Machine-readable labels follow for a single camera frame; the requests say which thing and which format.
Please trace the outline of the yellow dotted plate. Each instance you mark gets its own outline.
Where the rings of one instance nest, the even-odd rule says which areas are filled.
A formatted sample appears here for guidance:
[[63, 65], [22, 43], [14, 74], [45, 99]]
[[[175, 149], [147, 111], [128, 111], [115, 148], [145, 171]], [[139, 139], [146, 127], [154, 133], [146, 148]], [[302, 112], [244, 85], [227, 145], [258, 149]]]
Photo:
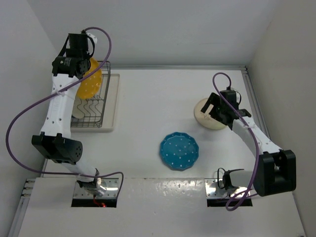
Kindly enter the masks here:
[[90, 99], [97, 94], [102, 85], [102, 71], [98, 69], [92, 76], [84, 80], [76, 93], [79, 99]]

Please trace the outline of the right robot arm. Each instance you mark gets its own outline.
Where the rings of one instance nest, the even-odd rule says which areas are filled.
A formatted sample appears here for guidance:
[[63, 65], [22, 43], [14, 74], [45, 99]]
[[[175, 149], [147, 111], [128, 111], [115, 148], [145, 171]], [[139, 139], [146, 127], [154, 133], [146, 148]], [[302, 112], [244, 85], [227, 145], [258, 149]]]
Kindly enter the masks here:
[[256, 125], [250, 112], [240, 109], [237, 92], [223, 90], [212, 92], [201, 112], [213, 106], [209, 115], [237, 134], [254, 154], [258, 162], [252, 183], [261, 197], [291, 192], [296, 189], [296, 156], [273, 143]]

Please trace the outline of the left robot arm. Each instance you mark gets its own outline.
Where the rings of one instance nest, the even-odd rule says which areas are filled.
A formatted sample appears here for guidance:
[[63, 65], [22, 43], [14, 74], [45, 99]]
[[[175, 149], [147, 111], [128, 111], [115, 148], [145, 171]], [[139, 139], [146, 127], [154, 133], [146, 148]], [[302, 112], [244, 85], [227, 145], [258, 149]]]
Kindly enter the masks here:
[[88, 43], [93, 39], [85, 32], [69, 34], [66, 42], [52, 63], [52, 93], [49, 108], [39, 135], [32, 137], [32, 145], [47, 159], [67, 168], [77, 176], [77, 183], [94, 197], [101, 197], [99, 171], [82, 158], [83, 145], [71, 139], [71, 118], [79, 85], [64, 92], [61, 89], [83, 78], [90, 69], [91, 55]]

